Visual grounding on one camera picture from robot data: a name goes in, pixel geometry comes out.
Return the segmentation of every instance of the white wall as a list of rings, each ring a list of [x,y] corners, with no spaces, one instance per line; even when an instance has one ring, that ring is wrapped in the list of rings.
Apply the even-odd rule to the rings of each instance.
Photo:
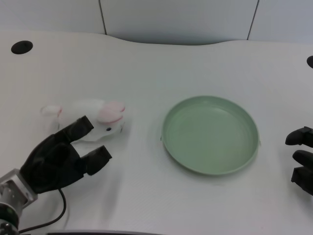
[[[257,0],[101,0],[108,35],[144,43],[247,39]]]
[[[313,0],[260,0],[249,39],[313,44]]]
[[[104,33],[98,0],[0,0],[0,30]]]

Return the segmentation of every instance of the plate rim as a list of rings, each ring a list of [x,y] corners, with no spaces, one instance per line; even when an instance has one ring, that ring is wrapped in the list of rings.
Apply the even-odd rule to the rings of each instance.
[[[168,116],[170,114],[170,112],[176,108],[177,106],[179,106],[181,103],[184,103],[190,99],[194,99],[194,98],[201,98],[201,97],[206,97],[206,98],[217,98],[217,99],[222,99],[224,101],[227,101],[229,103],[232,103],[236,106],[238,106],[240,109],[242,109],[245,113],[247,113],[247,115],[251,118],[254,126],[255,126],[255,129],[256,129],[256,133],[257,133],[257,145],[255,147],[255,150],[252,154],[252,156],[250,157],[250,159],[245,163],[243,164],[242,166],[236,168],[236,169],[233,169],[233,170],[229,170],[229,171],[225,171],[225,172],[221,172],[221,173],[208,173],[208,172],[203,172],[203,171],[200,171],[200,170],[197,170],[197,169],[193,169],[192,167],[188,167],[186,165],[184,165],[183,163],[181,163],[179,160],[177,160],[175,157],[173,157],[173,154],[169,151],[169,148],[168,146],[166,145],[166,142],[165,142],[165,138],[164,138],[164,125],[165,125],[165,122],[166,120],[168,119]],[[184,99],[182,101],[180,101],[179,103],[177,103],[176,105],[174,105],[168,112],[167,114],[165,115],[165,118],[163,120],[163,123],[162,123],[162,130],[161,130],[161,138],[162,138],[162,143],[163,145],[165,146],[165,149],[166,151],[171,155],[171,158],[173,158],[177,163],[179,163],[181,166],[191,170],[191,171],[194,171],[194,172],[197,172],[197,173],[200,173],[200,174],[204,174],[204,175],[212,175],[212,176],[218,176],[218,175],[226,175],[226,174],[230,174],[230,173],[234,173],[236,171],[239,171],[241,170],[242,168],[246,167],[247,165],[249,165],[257,156],[258,154],[258,150],[259,150],[259,145],[260,145],[260,134],[259,134],[259,129],[258,129],[258,126],[256,125],[256,122],[255,120],[253,119],[253,117],[250,115],[249,112],[247,112],[243,107],[241,107],[240,105],[238,105],[237,103],[231,101],[231,100],[228,100],[228,99],[225,99],[225,98],[222,98],[222,97],[219,97],[219,96],[214,96],[214,95],[198,95],[198,96],[193,96],[193,97],[190,97],[190,98],[187,98],[187,99]]]

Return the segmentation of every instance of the black robotic finger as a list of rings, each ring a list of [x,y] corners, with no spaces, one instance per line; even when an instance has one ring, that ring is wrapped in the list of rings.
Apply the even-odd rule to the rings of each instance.
[[[101,146],[94,151],[86,154],[81,158],[85,167],[84,173],[88,175],[94,175],[101,170],[112,158],[105,146]]]
[[[296,183],[305,192],[313,195],[313,172],[304,166],[293,169],[291,182]]]
[[[304,150],[297,150],[292,157],[305,168],[313,171],[313,153]]]
[[[306,145],[313,148],[313,129],[310,127],[303,127],[291,132],[285,141],[286,145]]]

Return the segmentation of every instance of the green plate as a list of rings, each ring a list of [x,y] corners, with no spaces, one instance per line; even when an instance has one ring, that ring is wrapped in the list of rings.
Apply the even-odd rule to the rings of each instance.
[[[184,167],[209,175],[237,171],[257,155],[259,134],[237,104],[213,96],[182,101],[167,114],[162,141]]]

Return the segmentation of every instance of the black cable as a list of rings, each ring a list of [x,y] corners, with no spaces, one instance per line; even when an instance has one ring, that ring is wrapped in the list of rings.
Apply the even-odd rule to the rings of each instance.
[[[51,220],[50,222],[47,222],[47,223],[44,223],[44,224],[40,224],[40,225],[36,225],[34,227],[30,227],[30,228],[27,228],[27,229],[22,229],[22,230],[19,231],[20,234],[28,232],[28,231],[31,231],[31,230],[34,230],[34,229],[39,229],[39,228],[48,226],[50,224],[53,224],[53,223],[57,222],[59,219],[62,218],[62,216],[64,215],[65,211],[67,210],[67,201],[65,199],[65,196],[64,196],[64,193],[62,192],[62,190],[58,189],[58,191],[60,192],[60,194],[62,196],[62,199],[63,199],[63,211],[61,212],[61,214],[56,219]]]

